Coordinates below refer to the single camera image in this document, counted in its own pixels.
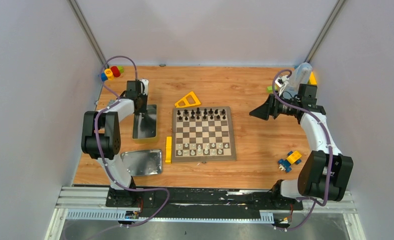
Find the wooden chess board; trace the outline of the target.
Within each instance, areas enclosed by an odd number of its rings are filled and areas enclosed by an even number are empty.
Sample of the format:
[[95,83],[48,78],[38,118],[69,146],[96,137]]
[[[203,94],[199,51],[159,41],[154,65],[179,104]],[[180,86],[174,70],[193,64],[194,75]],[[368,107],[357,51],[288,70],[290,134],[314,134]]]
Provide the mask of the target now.
[[[229,106],[209,106],[203,108],[226,108],[227,120],[216,120],[216,121],[189,121],[189,122],[177,122],[173,119],[172,111],[172,163],[188,163],[188,162],[214,162],[214,161],[236,161],[237,151],[234,137],[234,127],[232,121],[231,108]],[[197,156],[197,146],[202,144],[202,149],[205,148],[205,144],[210,143],[210,155]],[[211,155],[211,144],[216,144],[217,151],[222,149],[223,155]],[[230,144],[231,148],[224,149],[218,148],[218,144],[222,143],[223,147],[225,143]],[[177,149],[177,144],[182,144],[182,149]],[[189,144],[189,149],[184,149],[184,144]],[[196,144],[196,149],[190,149],[191,144]],[[177,151],[189,150],[189,155],[177,156]],[[195,151],[195,155],[190,154],[191,150]]]

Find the small yellow rectangular block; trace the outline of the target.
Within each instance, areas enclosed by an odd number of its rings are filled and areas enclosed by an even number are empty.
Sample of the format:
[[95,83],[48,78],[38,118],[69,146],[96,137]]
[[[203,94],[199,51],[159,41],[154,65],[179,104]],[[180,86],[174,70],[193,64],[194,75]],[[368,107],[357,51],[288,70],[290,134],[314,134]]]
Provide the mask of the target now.
[[172,137],[171,136],[166,137],[165,147],[166,147],[166,149],[172,149]]

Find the white chess queen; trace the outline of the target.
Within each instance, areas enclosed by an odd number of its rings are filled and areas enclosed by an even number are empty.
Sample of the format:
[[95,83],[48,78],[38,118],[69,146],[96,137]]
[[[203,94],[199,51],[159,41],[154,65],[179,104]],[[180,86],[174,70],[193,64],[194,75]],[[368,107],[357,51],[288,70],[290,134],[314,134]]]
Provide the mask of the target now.
[[204,154],[205,156],[209,156],[209,155],[210,155],[210,149],[205,149],[204,152],[203,152],[203,154]]

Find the yellow triangle frame block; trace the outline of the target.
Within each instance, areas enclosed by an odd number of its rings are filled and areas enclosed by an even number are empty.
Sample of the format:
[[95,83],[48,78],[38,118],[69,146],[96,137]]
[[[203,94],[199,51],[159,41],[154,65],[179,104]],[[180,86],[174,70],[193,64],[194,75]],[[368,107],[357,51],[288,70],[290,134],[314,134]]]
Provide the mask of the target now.
[[174,104],[176,108],[190,108],[198,107],[200,105],[201,101],[193,91],[187,93],[184,97],[182,97]]

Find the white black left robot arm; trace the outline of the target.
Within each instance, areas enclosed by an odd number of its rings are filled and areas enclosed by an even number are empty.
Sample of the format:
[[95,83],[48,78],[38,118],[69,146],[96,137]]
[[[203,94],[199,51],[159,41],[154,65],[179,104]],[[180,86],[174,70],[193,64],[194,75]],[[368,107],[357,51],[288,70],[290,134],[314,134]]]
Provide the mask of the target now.
[[81,150],[105,170],[110,188],[120,191],[119,200],[134,206],[138,193],[133,177],[122,162],[120,122],[130,115],[146,112],[149,95],[147,79],[130,80],[126,90],[109,106],[87,111],[83,116]]

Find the gold tin with white pieces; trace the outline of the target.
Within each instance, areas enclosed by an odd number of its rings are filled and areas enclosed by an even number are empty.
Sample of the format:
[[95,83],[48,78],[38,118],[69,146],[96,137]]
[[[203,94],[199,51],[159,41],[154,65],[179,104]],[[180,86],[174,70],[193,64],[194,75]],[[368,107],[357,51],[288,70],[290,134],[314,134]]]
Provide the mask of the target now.
[[132,140],[136,144],[150,144],[158,141],[158,107],[148,104],[145,113],[133,118]]

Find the yellow arch block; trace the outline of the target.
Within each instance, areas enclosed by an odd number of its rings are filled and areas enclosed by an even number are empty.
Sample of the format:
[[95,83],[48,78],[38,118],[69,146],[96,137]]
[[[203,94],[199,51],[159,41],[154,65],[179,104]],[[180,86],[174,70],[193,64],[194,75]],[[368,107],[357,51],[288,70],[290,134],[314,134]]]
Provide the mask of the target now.
[[166,156],[165,156],[165,163],[171,164],[172,163],[172,149],[170,147],[165,149]]

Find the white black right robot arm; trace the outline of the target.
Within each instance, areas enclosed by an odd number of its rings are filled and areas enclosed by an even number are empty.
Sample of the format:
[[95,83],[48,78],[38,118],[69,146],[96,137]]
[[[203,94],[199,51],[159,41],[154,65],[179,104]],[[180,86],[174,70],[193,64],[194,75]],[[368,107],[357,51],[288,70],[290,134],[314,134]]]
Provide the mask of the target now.
[[267,121],[279,115],[293,116],[304,130],[311,152],[295,180],[279,180],[270,195],[271,204],[283,209],[291,199],[315,199],[324,206],[339,202],[347,189],[354,162],[335,145],[327,125],[326,111],[317,104],[317,86],[301,83],[297,96],[286,99],[271,93],[249,115]]

